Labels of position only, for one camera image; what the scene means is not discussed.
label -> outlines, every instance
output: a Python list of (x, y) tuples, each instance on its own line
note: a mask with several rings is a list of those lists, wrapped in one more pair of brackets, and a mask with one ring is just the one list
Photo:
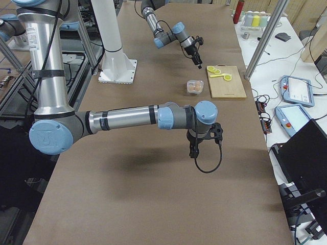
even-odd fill
[(27, 38), (29, 40), (29, 48), (31, 51), (39, 49), (39, 40), (37, 36), (37, 31), (35, 27), (26, 28)]

tablet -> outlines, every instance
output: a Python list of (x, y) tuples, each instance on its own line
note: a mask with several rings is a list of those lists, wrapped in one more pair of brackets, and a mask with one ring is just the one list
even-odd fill
[(277, 106), (275, 111), (282, 127), (291, 137), (311, 119), (301, 104)]
[(281, 93), (286, 102), (298, 103), (307, 107), (315, 105), (311, 81), (308, 79), (283, 76), (281, 79)]

white stand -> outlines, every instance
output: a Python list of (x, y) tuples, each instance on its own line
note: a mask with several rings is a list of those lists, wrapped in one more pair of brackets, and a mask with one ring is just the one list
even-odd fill
[(137, 61), (124, 54), (112, 0), (91, 0), (106, 49), (99, 82), (132, 84)]

yellow cup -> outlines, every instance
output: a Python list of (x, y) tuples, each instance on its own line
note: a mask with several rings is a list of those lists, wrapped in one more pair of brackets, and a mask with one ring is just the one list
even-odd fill
[(255, 15), (255, 16), (253, 17), (252, 26), (253, 26), (253, 27), (258, 27), (259, 24), (260, 24), (260, 16)]

blue joint cap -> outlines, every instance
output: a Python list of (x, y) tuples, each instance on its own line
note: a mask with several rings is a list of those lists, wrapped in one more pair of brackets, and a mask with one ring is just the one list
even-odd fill
[(169, 107), (158, 109), (158, 128), (170, 130), (174, 125), (174, 115)]
[(197, 119), (206, 125), (213, 124), (218, 116), (216, 105), (210, 101), (201, 101), (194, 107)]
[(179, 22), (173, 26), (172, 32), (174, 34), (178, 34), (178, 33), (181, 33), (182, 31), (184, 31), (184, 29), (185, 29), (185, 26), (184, 26), (183, 22)]
[(153, 39), (154, 44), (156, 45), (157, 48), (162, 48), (164, 46), (164, 44), (162, 43), (162, 41), (159, 38), (154, 38)]
[(43, 4), (46, 0), (11, 0), (11, 1), (20, 7), (35, 7), (39, 4)]
[(71, 22), (71, 23), (64, 23), (60, 27), (61, 31), (77, 31), (79, 28), (80, 23), (77, 22)]
[(6, 33), (2, 32), (2, 31), (0, 31), (0, 38), (1, 38), (4, 42), (7, 42), (7, 41), (10, 39), (10, 37), (9, 37)]
[(0, 16), (0, 19), (3, 19), (3, 20), (18, 20), (18, 17), (14, 14), (4, 14), (4, 15), (1, 15)]
[(54, 120), (40, 120), (33, 124), (30, 141), (34, 148), (48, 155), (60, 154), (74, 143), (70, 130)]

